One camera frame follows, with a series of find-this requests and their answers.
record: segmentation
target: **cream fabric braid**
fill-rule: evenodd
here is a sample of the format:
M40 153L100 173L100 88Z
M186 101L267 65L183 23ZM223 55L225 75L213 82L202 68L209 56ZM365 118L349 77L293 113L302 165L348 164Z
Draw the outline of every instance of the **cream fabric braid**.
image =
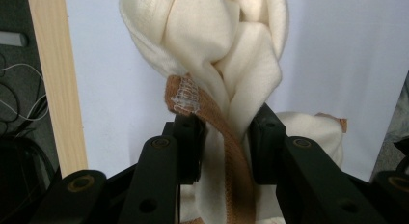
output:
M182 187L181 221L284 223L274 186L253 186L247 128L281 81L286 0L121 0L132 39L168 78L171 111L206 121L202 177ZM279 115L288 135L310 137L340 165L334 120Z

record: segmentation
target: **electrical wire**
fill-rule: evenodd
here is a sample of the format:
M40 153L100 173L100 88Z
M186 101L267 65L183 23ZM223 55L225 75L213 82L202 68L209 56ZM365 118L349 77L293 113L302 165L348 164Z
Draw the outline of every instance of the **electrical wire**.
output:
M39 83L37 84L36 100L38 100L39 97L40 97L41 85L43 85L43 83L42 83L42 81L41 81L41 78L39 78Z
M41 114L44 109L46 109L47 106L47 100L43 99L40 101L40 104L34 109L33 113L30 115L31 117L38 117L39 114ZM24 121L16 130L13 132L8 133L7 136L16 138L18 137L22 131L27 130L26 128L32 123L32 121Z
M18 63L18 64L14 64L12 66L9 66L7 68L3 68L0 69L0 71L6 71L6 70L11 70L15 67L28 67L30 70L34 71L41 79L41 81L43 81L44 79L42 78L42 75L32 66L28 65L28 64L24 64L24 63ZM19 112L19 106L17 106L17 111L15 111L10 105L8 105L5 101L0 99L0 103L2 103L3 105L5 105L7 108L9 108L13 113L15 113L18 117L20 117L21 119L25 120L25 121L38 121L41 120L42 118L44 118L47 114L48 114L48 106L45 110L45 112L40 116L40 117L36 117L34 119L30 118L30 115L32 114L33 109L37 106L37 104L46 97L46 94L44 94L43 96L41 96L39 99L36 100L36 102L34 103L34 105L30 108L30 111L28 112L27 116L23 116L20 114Z
M3 66L0 66L1 68L4 68L6 66L6 58L2 53L0 53L1 59L3 59Z
M32 113L32 111L33 111L33 109L36 107L36 105L37 105L43 98L45 98L45 96L46 96L46 95L41 96L41 97L34 103L34 105L31 107L30 111L28 112L27 117L24 117L24 116L22 116L21 114L19 114L17 111L15 111L11 106L9 106L9 105L8 105L6 102L4 102L3 100L0 100L0 103L2 103L3 105L5 105L7 108L9 108L13 113L15 113L18 117L20 117L20 118L23 119L23 120L26 120L26 121L38 121L38 120L41 120L42 118L44 118L44 117L47 115L47 113L48 113L48 107L46 108L45 112L44 112L39 118L30 119L29 117L30 117L30 115L31 115L31 113Z
M9 121L0 120L0 122L6 122L6 123L14 122L14 121L16 121L18 119L18 113L20 112L20 101L18 99L17 93L11 87L9 87L8 85L6 85L3 82L0 82L0 86L6 88L10 93L12 93L12 96L14 97L14 100L15 100L15 103L16 103L16 106L17 106L17 111L16 112L14 111L14 113L16 115L15 115L15 117L13 119L11 119Z
M29 140L29 141L30 141L30 145L28 145L29 148L33 150L40 157L42 163L44 164L45 171L47 172L47 176L49 180L51 181L55 173L54 168L51 164L51 161L49 160L45 152L42 150L42 148L38 144L36 144L32 140Z

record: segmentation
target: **brown fabric strip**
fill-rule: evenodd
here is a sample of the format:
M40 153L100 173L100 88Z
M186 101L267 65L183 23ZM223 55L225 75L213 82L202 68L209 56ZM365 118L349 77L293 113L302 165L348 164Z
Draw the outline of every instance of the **brown fabric strip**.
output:
M204 224L201 218L196 218L191 221L183 222L182 224Z
M218 105L189 76L168 77L165 101L171 111L185 116L194 113L223 135L227 223L255 223L256 205L250 168Z

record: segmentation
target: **fabric strand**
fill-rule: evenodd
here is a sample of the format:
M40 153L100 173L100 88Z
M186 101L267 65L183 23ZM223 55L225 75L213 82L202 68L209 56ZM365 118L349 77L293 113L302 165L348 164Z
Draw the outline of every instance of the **fabric strand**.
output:
M173 99L180 88L184 87L183 83L186 80L191 81L191 79L181 76L168 77L165 101L171 111L189 116L194 113L193 107L179 109ZM198 91L201 109L196 111L196 115L203 121L212 124L224 137L227 223L255 223L256 211L252 177L242 148L232 134L217 104L206 92L200 88Z

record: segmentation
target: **white backdrop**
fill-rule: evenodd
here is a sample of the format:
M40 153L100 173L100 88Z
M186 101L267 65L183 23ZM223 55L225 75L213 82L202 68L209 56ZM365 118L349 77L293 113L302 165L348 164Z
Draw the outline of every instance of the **white backdrop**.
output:
M278 111L348 119L342 169L368 180L409 70L409 0L287 0ZM90 168L136 163L170 114L165 79L139 55L118 0L67 0Z

